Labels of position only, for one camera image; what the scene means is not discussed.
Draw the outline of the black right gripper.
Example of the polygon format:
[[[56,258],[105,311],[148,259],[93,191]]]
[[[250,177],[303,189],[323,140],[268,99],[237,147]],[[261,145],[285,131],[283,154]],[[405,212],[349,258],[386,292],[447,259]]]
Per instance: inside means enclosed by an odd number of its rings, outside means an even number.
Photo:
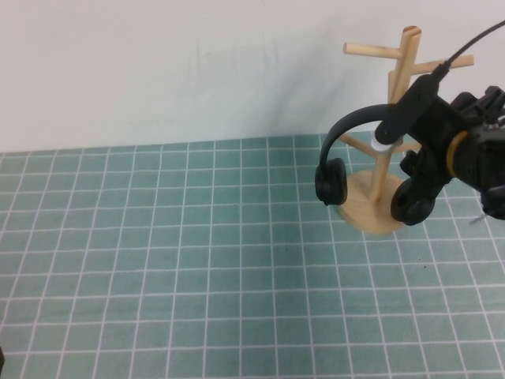
[[[469,106],[469,97],[457,97],[451,103],[436,98],[410,130],[410,136],[421,145],[418,152],[407,151],[400,162],[410,180],[410,213],[431,213],[436,198],[452,179],[447,150],[467,129],[464,114]]]

